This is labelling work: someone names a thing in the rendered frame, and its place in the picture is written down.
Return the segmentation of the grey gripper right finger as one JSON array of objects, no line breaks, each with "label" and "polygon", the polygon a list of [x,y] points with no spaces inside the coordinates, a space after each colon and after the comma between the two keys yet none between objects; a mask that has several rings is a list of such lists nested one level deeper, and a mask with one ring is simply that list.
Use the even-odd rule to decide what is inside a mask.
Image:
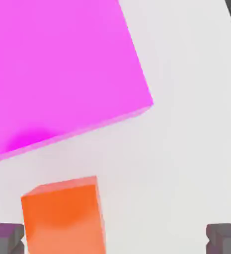
[{"label": "grey gripper right finger", "polygon": [[231,223],[206,226],[206,254],[231,254]]}]

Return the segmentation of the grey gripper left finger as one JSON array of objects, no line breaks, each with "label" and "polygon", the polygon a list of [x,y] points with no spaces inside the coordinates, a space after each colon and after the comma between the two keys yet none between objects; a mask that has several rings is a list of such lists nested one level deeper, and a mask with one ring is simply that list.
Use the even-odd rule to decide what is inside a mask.
[{"label": "grey gripper left finger", "polygon": [[0,254],[24,254],[23,224],[0,223]]}]

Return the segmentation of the small orange cube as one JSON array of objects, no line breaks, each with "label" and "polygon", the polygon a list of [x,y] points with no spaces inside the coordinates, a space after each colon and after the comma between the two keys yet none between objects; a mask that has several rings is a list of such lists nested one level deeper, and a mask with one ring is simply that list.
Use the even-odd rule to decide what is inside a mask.
[{"label": "small orange cube", "polygon": [[96,176],[39,185],[21,206],[28,254],[106,254]]}]

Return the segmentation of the large magenta box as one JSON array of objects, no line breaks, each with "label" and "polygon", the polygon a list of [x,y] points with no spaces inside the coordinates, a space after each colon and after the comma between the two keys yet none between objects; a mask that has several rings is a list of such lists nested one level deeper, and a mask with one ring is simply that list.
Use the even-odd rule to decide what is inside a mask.
[{"label": "large magenta box", "polygon": [[152,105],[118,0],[0,0],[0,160]]}]

